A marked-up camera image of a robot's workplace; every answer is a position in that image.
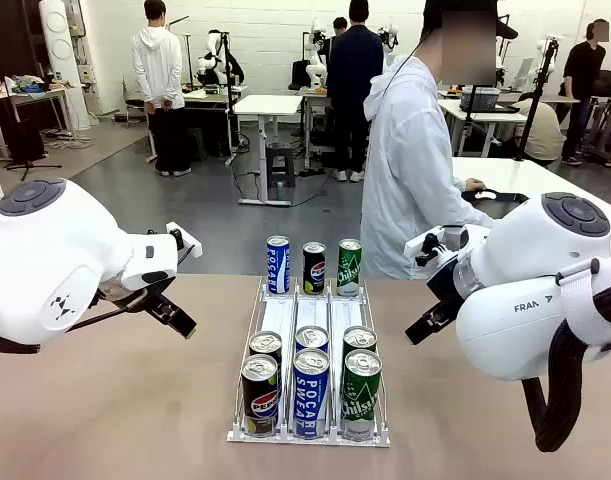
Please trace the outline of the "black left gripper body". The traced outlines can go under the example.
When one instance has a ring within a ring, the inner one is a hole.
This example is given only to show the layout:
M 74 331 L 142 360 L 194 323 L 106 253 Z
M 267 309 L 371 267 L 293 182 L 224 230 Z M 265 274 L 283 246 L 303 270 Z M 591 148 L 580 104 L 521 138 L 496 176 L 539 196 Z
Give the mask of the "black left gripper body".
M 146 312 L 156 320 L 171 320 L 178 312 L 178 306 L 164 292 L 174 280 L 174 277 L 169 277 L 136 291 L 107 281 L 99 285 L 97 295 L 101 300 L 125 308 L 128 313 Z

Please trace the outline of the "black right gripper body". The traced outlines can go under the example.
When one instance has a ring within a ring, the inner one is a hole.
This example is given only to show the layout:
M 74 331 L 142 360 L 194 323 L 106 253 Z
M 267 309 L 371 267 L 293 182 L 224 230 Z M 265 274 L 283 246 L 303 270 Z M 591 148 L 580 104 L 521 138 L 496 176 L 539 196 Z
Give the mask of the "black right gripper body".
M 454 280 L 454 270 L 457 264 L 458 260 L 452 258 L 427 281 L 427 287 L 443 309 L 459 309 L 464 303 L 464 298 L 458 292 Z

